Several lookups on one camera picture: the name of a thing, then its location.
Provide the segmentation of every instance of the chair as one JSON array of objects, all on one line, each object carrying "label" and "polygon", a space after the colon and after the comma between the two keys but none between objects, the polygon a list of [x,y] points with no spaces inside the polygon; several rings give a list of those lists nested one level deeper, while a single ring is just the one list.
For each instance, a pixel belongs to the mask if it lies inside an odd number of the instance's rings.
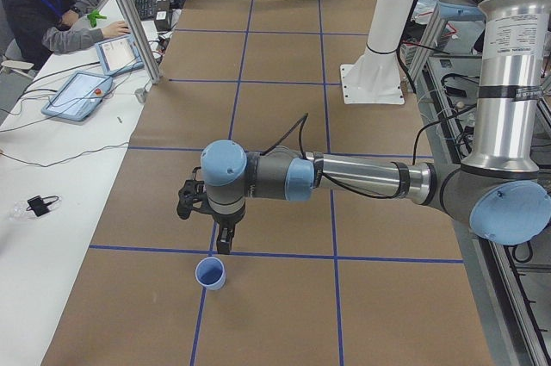
[{"label": "chair", "polygon": [[2,72],[10,73],[11,71],[23,75],[27,78],[34,78],[33,75],[26,73],[32,67],[32,63],[25,62],[19,46],[15,41],[14,34],[8,24],[6,12],[0,0],[0,53],[2,54]]}]

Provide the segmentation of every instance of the white table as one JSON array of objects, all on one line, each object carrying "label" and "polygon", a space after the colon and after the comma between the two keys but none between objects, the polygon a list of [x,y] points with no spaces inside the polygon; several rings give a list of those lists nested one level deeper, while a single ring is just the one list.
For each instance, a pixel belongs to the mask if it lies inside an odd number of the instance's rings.
[{"label": "white table", "polygon": [[[99,28],[121,19],[115,0],[110,0],[101,13],[108,19],[98,20]],[[86,23],[85,18],[79,21],[82,26]],[[148,39],[157,38],[153,21],[143,24]],[[97,61],[94,48],[53,55],[38,78],[93,61]],[[99,65],[86,69],[101,72]],[[58,89],[71,74],[68,71],[45,78],[35,88]],[[143,107],[134,91],[151,84],[144,70],[120,75],[115,79],[117,84],[120,85],[112,97],[104,100],[83,123],[54,119],[0,133],[0,149],[24,161],[50,164],[80,152],[128,142]],[[25,97],[39,95],[51,93],[37,91]],[[22,114],[9,115],[0,131],[44,119],[40,109],[45,104],[46,99],[23,102]],[[20,105],[13,112],[18,112]],[[0,364],[3,366],[34,366],[44,357],[125,152],[124,146],[107,149],[48,168],[0,156]],[[38,219],[10,218],[16,202],[36,195],[58,195],[61,202],[57,209]]]}]

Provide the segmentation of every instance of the green object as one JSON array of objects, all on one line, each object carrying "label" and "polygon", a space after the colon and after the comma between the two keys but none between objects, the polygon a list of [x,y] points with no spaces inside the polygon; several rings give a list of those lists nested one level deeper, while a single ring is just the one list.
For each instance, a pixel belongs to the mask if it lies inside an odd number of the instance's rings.
[{"label": "green object", "polygon": [[106,16],[100,15],[100,10],[92,10],[86,17],[88,17],[90,26],[93,28],[97,26],[97,19],[107,19]]}]

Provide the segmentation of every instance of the black jacket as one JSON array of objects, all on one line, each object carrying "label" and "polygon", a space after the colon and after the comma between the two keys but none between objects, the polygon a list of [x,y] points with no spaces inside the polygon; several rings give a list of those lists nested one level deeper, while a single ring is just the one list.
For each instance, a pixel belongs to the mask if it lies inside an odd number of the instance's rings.
[{"label": "black jacket", "polygon": [[[64,14],[75,3],[75,0],[48,0]],[[56,15],[41,0],[2,0],[8,18],[8,24],[27,62],[34,63],[40,69],[52,52],[42,45],[42,38],[50,28],[67,28],[60,25]]]}]

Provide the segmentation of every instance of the hand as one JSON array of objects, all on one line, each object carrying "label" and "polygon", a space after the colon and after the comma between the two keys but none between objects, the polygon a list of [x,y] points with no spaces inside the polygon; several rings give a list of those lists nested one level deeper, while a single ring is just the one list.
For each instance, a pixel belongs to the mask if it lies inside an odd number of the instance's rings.
[{"label": "hand", "polygon": [[72,10],[67,10],[62,16],[61,16],[61,24],[64,24],[66,26],[71,27],[73,24],[75,24],[78,21],[79,17],[78,14]]},{"label": "hand", "polygon": [[113,39],[124,34],[129,34],[130,29],[123,20],[109,24],[102,29],[103,39]]}]

